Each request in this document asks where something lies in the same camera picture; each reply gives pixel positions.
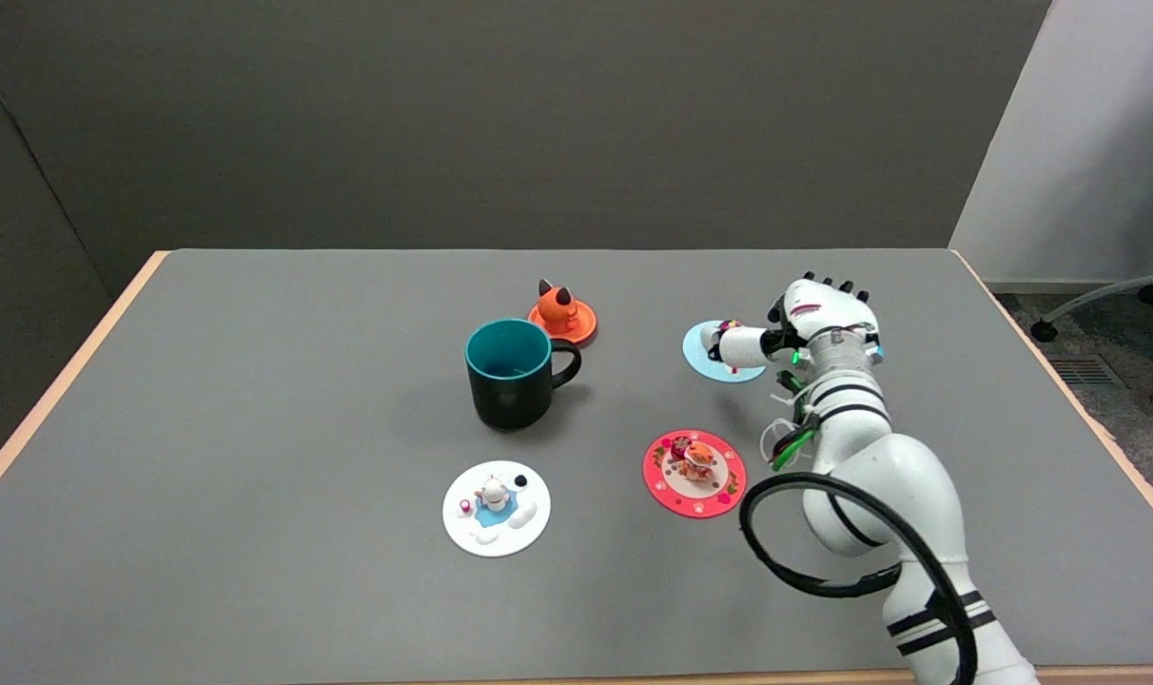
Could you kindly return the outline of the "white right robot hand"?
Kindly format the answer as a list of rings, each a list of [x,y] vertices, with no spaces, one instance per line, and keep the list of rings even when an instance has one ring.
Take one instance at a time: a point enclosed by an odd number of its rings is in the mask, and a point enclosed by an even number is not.
[[[715,322],[699,331],[699,342],[713,362],[755,368],[790,361],[806,351],[814,355],[815,342],[861,342],[862,351],[877,357],[880,329],[869,304],[869,292],[854,291],[854,283],[832,285],[806,273],[786,286],[767,311],[768,324],[745,325],[737,319]]]

